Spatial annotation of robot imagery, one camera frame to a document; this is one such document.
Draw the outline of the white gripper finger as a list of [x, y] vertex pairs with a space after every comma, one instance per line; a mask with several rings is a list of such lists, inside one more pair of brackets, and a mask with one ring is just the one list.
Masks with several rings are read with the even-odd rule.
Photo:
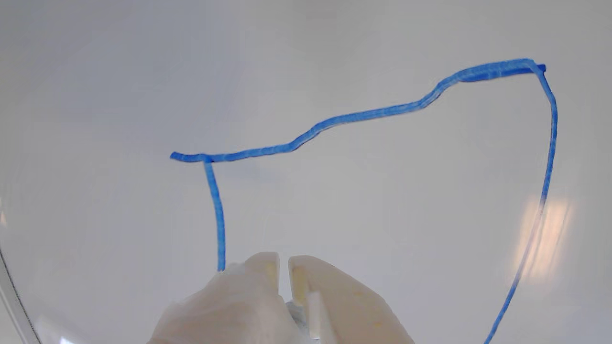
[[231, 264], [166, 308], [151, 344], [300, 344], [303, 335], [278, 292], [280, 258], [260, 252]]
[[292, 304], [320, 344], [413, 344], [384, 298], [313, 256], [289, 259]]

